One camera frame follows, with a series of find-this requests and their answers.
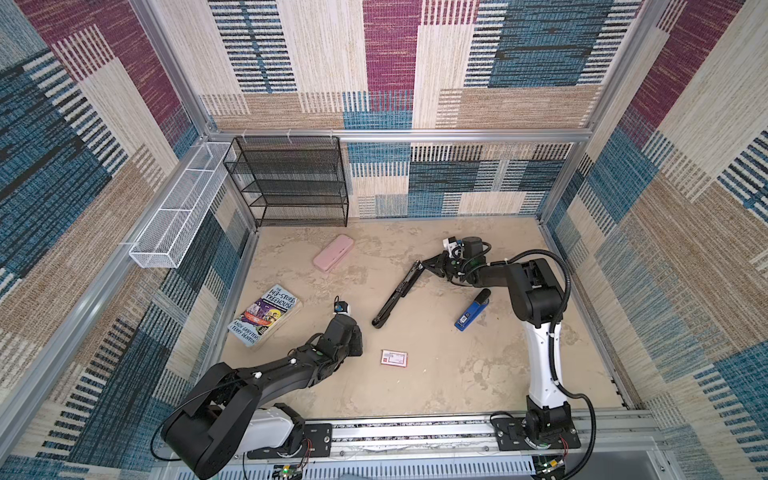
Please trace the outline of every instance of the black wire organizer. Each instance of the black wire organizer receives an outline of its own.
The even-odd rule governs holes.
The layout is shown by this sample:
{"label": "black wire organizer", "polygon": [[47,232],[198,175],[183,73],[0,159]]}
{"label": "black wire organizer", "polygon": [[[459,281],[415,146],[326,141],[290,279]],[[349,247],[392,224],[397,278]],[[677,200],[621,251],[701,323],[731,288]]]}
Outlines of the black wire organizer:
{"label": "black wire organizer", "polygon": [[346,227],[349,195],[337,137],[235,137],[224,166],[258,227]]}

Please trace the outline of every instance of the white wire basket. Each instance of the white wire basket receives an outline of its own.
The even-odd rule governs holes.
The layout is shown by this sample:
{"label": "white wire basket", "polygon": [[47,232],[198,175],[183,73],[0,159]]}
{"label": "white wire basket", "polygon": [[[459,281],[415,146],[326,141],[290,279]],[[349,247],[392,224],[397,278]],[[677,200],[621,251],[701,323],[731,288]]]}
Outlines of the white wire basket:
{"label": "white wire basket", "polygon": [[229,143],[207,142],[197,151],[131,248],[131,258],[138,266],[178,268],[181,265],[227,177],[225,157],[231,157],[227,161],[235,161]]}

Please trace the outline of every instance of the work surface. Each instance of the work surface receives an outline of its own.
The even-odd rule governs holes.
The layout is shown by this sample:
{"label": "work surface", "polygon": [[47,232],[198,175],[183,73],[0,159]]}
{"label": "work surface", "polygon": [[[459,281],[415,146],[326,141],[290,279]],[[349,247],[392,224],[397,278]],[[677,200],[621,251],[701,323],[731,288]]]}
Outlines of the work surface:
{"label": "work surface", "polygon": [[[330,273],[318,271],[312,259],[340,233],[355,240],[352,252]],[[440,253],[444,238],[470,236],[493,246],[489,260],[546,248],[532,218],[264,228],[238,311],[275,283],[298,296],[303,307],[253,348],[230,334],[222,360],[241,367],[284,357],[313,333],[325,330],[333,317],[333,297],[338,295],[349,303],[352,317],[362,329],[363,355],[348,358],[317,386],[296,390],[277,401],[305,418],[525,410],[528,351],[522,322],[511,311],[505,288],[491,288],[488,308],[459,332],[453,323],[479,290],[453,286],[424,272],[384,327],[371,326],[372,318],[415,260]],[[620,406],[621,398],[573,302],[565,312],[561,344],[565,386],[589,395],[595,407]],[[407,352],[408,366],[380,365],[383,349]],[[571,404],[586,408],[579,400]]]}

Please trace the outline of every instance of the pink pencil case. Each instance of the pink pencil case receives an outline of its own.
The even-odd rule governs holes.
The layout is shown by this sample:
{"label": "pink pencil case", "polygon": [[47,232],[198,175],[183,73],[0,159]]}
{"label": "pink pencil case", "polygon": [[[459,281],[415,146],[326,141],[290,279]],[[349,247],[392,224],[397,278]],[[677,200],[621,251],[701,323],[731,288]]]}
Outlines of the pink pencil case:
{"label": "pink pencil case", "polygon": [[338,262],[346,257],[346,254],[349,253],[354,244],[355,240],[352,240],[347,235],[339,235],[329,246],[317,254],[312,263],[321,271],[329,272]]}

